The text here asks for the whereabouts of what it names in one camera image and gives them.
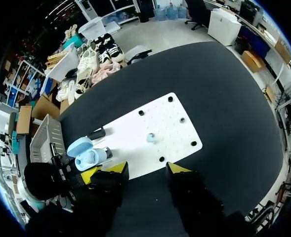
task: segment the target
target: blue bin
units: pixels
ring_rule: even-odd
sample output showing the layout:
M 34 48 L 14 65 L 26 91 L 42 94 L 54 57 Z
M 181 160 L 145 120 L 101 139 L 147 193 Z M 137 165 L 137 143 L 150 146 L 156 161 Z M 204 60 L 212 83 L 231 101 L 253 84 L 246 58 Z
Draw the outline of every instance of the blue bin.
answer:
M 266 57 L 267 52 L 270 50 L 270 47 L 259 35 L 257 35 L 247 27 L 241 27 L 239 35 L 244 36 L 248 39 L 252 51 L 254 51 L 258 56 L 260 56 L 261 58 Z
M 76 34 L 73 37 L 71 37 L 66 43 L 63 44 L 63 48 L 67 48 L 71 43 L 75 44 L 75 47 L 80 47 L 83 44 L 83 41 L 81 38 Z

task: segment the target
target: white sneaker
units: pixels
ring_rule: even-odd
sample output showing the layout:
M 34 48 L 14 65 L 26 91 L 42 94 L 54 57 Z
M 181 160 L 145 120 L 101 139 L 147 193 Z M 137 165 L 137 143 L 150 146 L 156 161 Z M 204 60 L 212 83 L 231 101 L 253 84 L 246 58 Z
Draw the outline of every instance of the white sneaker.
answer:
M 77 75 L 75 99 L 78 99 L 89 89 L 89 78 L 92 75 L 92 68 L 86 68 L 83 72 Z
M 78 65 L 77 75 L 85 71 L 87 68 L 92 69 L 92 73 L 96 73 L 99 68 L 98 53 L 92 49 L 88 49 L 82 55 L 80 63 Z
M 56 95 L 56 100 L 62 102 L 63 100 L 68 99 L 68 92 L 69 92 L 69 81 L 63 81 L 59 86 L 59 90 Z
M 68 84 L 69 92 L 68 92 L 68 104 L 71 105 L 75 101 L 75 92 L 76 92 L 76 86 L 75 81 L 71 80 Z
M 87 68 L 87 66 L 88 66 L 88 64 L 89 64 L 89 59 L 90 59 L 90 54 L 91 54 L 91 52 L 89 51 L 89 50 L 86 50 L 84 53 L 83 53 L 83 55 L 82 55 L 82 57 L 81 57 L 81 59 L 80 59 L 80 63 L 78 64 L 78 66 L 77 66 L 77 69 L 78 69 L 78 71 L 77 71 L 77 75 L 78 74 L 80 74 L 80 73 L 82 73 L 83 71 L 85 71 L 86 70 L 86 68 Z

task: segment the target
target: black table surface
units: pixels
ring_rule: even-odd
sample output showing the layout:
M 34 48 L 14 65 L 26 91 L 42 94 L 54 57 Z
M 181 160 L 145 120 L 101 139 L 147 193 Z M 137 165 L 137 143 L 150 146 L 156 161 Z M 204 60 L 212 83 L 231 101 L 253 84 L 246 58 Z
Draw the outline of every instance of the black table surface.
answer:
M 172 48 L 104 79 L 59 118 L 65 147 L 98 127 L 170 92 L 190 117 L 203 148 L 177 164 L 199 171 L 224 203 L 225 214 L 247 215 L 265 197 L 282 167 L 273 112 L 241 64 L 217 42 Z M 107 236 L 179 236 L 165 170 L 130 180 Z

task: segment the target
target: shoe box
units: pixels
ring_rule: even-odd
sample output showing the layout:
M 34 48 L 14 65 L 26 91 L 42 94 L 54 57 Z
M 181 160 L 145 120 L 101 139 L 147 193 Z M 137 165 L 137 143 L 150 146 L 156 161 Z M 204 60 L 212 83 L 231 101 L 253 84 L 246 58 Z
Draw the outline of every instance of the shoe box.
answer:
M 26 134 L 33 137 L 39 127 L 33 124 L 33 120 L 43 120 L 47 114 L 57 119 L 60 116 L 60 109 L 52 103 L 46 94 L 43 94 L 34 106 L 31 103 L 21 106 L 16 126 L 17 139 L 21 139 Z

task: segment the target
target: light blue object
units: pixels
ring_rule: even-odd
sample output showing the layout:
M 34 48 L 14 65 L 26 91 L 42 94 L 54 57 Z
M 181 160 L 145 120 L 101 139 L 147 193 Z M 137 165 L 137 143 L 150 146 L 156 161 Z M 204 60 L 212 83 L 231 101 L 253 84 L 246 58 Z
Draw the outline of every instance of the light blue object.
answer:
M 81 137 L 73 142 L 67 149 L 69 157 L 77 157 L 81 153 L 93 148 L 93 144 L 88 137 Z
M 170 3 L 170 6 L 166 8 L 168 20 L 176 20 L 178 18 L 178 9 Z
M 154 134 L 150 133 L 149 135 L 147 135 L 146 141 L 147 142 L 154 142 L 155 141 Z
M 12 131 L 12 136 L 11 136 L 11 150 L 12 153 L 17 155 L 19 153 L 19 141 L 17 141 L 17 132 Z
M 187 8 L 183 4 L 178 7 L 178 18 L 187 18 Z
M 160 5 L 157 6 L 156 9 L 154 9 L 154 15 L 155 15 L 155 20 L 157 21 L 165 21 L 166 20 L 166 9 L 161 8 Z
M 73 37 L 71 37 L 66 43 L 63 44 L 63 48 L 67 48 L 71 43 L 75 44 L 75 47 L 80 47 L 83 44 L 83 41 L 81 38 L 76 34 Z
M 107 159 L 103 149 L 93 149 L 88 137 L 81 137 L 73 142 L 67 149 L 67 155 L 75 157 L 75 166 L 79 171 L 90 169 Z

